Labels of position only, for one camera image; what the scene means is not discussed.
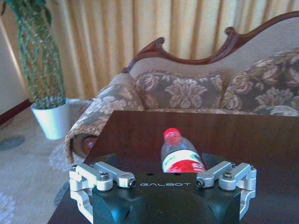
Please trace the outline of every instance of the red bottle cap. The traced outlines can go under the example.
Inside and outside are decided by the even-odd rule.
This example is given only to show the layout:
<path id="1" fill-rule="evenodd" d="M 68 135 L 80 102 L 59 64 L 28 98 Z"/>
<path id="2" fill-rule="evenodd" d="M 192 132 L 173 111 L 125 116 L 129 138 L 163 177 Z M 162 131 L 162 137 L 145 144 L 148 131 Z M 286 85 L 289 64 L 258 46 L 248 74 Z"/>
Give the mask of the red bottle cap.
<path id="1" fill-rule="evenodd" d="M 170 137 L 179 137 L 181 136 L 181 133 L 178 131 L 178 129 L 171 127 L 168 128 L 165 132 L 164 132 L 164 140 L 170 138 Z"/>

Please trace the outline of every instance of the patterned rug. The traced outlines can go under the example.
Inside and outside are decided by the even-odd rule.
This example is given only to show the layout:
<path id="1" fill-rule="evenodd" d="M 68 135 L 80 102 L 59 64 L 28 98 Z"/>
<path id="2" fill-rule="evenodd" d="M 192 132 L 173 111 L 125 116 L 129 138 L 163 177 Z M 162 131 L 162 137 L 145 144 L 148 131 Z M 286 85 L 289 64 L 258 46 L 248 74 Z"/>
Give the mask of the patterned rug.
<path id="1" fill-rule="evenodd" d="M 71 124 L 91 101 L 70 100 Z M 74 155 L 75 164 L 83 159 Z M 69 187 L 63 139 L 49 140 L 30 108 L 0 126 L 0 224 L 47 223 Z"/>

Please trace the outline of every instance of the water bottle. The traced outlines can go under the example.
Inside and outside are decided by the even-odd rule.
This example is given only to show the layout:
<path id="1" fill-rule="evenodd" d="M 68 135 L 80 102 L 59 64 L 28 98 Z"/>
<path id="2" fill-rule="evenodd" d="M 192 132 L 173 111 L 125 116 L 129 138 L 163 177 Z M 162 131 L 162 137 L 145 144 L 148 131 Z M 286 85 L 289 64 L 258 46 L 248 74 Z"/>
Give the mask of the water bottle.
<path id="1" fill-rule="evenodd" d="M 162 169 L 165 173 L 199 173 L 205 171 L 203 162 L 193 144 L 176 128 L 164 132 L 161 149 Z"/>

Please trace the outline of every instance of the potted plant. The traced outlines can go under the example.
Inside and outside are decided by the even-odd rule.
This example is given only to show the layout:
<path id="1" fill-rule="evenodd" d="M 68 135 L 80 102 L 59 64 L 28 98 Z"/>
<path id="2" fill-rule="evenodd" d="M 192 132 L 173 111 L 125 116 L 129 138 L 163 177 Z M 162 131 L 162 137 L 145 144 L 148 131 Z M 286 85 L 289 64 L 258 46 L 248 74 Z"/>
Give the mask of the potted plant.
<path id="1" fill-rule="evenodd" d="M 70 129 L 59 52 L 49 32 L 51 14 L 45 0 L 5 0 L 15 14 L 21 66 L 27 80 L 32 112 L 48 139 Z"/>

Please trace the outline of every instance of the curtain fold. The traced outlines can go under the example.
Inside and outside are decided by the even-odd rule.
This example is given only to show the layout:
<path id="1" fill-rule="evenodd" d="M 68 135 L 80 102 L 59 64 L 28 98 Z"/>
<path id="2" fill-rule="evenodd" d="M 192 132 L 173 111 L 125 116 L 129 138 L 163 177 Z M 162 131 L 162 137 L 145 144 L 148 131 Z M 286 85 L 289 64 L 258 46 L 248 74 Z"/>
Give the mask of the curtain fold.
<path id="1" fill-rule="evenodd" d="M 87 99 L 160 36 L 174 56 L 202 59 L 222 46 L 226 27 L 247 33 L 299 10 L 299 0 L 50 0 L 48 7 L 67 97 Z M 7 11 L 2 20 L 18 61 L 13 15 Z"/>

